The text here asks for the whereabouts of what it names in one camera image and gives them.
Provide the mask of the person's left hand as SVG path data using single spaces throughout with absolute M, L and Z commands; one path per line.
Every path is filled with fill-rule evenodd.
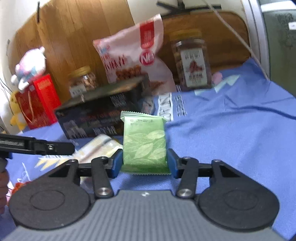
M 0 214 L 4 213 L 6 206 L 6 194 L 8 193 L 9 174 L 7 170 L 0 174 Z

